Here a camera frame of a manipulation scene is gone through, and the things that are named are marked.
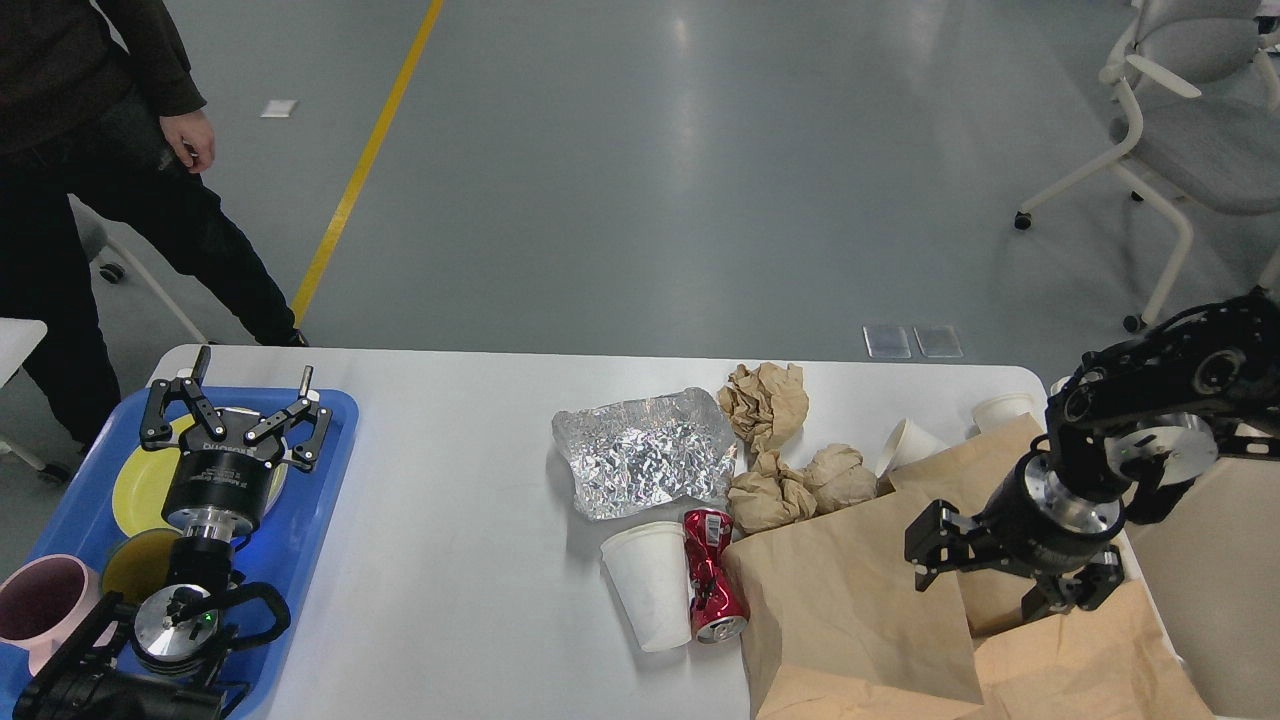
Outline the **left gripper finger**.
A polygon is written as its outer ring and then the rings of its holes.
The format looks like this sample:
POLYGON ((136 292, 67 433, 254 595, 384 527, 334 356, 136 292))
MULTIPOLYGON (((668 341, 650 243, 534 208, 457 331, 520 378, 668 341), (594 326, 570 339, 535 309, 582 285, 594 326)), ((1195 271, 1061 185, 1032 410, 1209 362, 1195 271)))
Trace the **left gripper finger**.
POLYGON ((296 401, 261 419, 244 432, 244 445, 257 447, 266 439, 283 439, 289 430, 300 424, 310 424, 312 430, 307 439, 292 445, 288 454, 282 454, 279 457, 271 456, 273 462, 289 465, 303 473, 311 473, 315 469, 333 418, 332 410, 321 405, 319 392, 312 391, 312 378, 314 366, 305 366, 296 401))
POLYGON ((182 401, 187 406, 189 415, 214 439, 225 439, 227 424, 221 419, 221 414, 209 401, 202 387, 211 356, 210 347, 201 347, 188 375, 152 382, 140 425, 140 445, 143 450, 154 451, 177 446, 172 441, 173 429, 165 415, 166 407, 177 401, 182 401))

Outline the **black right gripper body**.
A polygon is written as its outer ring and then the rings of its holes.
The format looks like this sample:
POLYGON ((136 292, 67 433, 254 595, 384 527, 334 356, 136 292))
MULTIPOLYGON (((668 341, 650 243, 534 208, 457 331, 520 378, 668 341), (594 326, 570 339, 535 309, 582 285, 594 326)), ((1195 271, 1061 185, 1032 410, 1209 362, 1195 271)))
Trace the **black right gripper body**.
POLYGON ((1019 459, 975 515, 986 532, 975 542, 978 569, 1018 577, 1065 577, 1094 562, 1105 582, 1123 583, 1125 573, 1112 539, 1125 521, 1120 500, 1096 502, 1074 495, 1050 466, 1050 454, 1036 450, 1019 459))

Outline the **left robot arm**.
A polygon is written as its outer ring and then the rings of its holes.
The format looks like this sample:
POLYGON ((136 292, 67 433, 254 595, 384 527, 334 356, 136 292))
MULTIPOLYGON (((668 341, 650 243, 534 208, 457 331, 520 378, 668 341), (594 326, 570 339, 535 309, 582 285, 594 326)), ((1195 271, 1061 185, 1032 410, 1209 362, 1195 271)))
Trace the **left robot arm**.
POLYGON ((353 400, 202 386, 211 352, 111 415, 3 582, 15 719, 244 719, 268 701, 337 501, 353 400))

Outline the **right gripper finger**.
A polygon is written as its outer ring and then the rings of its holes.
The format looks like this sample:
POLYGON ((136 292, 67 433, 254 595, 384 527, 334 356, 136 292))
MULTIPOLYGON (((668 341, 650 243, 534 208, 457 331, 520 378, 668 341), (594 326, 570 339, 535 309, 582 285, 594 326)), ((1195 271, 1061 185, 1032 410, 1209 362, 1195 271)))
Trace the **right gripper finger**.
POLYGON ((947 571, 1006 568, 1011 561, 982 518, 964 515, 945 500, 931 501, 909 524, 904 557, 913 566, 918 592, 947 571))
POLYGON ((1097 610, 1123 583, 1119 555, 1096 555, 1073 577, 1038 575, 1021 598, 1021 620, 1033 623, 1074 609, 1097 610))

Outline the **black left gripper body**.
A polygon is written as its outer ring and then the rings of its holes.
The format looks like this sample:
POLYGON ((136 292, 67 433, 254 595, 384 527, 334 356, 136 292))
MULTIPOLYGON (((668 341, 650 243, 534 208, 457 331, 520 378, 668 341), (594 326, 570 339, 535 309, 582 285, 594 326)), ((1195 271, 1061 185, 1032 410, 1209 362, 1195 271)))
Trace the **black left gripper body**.
POLYGON ((214 439, 191 416, 178 434, 179 457, 161 509, 161 518, 187 530, 198 519, 229 519, 232 536, 250 536, 262 525, 273 455, 280 439, 244 445, 244 432, 262 415, 247 407, 221 407, 225 439, 214 439))

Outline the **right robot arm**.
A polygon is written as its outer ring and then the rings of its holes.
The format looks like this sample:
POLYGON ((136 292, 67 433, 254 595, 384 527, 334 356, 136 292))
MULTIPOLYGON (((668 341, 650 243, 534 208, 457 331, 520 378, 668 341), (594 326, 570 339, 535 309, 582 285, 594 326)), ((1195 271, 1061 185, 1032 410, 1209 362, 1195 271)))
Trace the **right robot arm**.
POLYGON ((1033 580, 1028 623, 1096 610, 1125 579, 1128 523, 1162 521, 1221 457, 1277 459, 1277 299, 1260 287, 1084 354, 979 512, 937 498, 908 527, 915 589, 995 570, 1033 580))

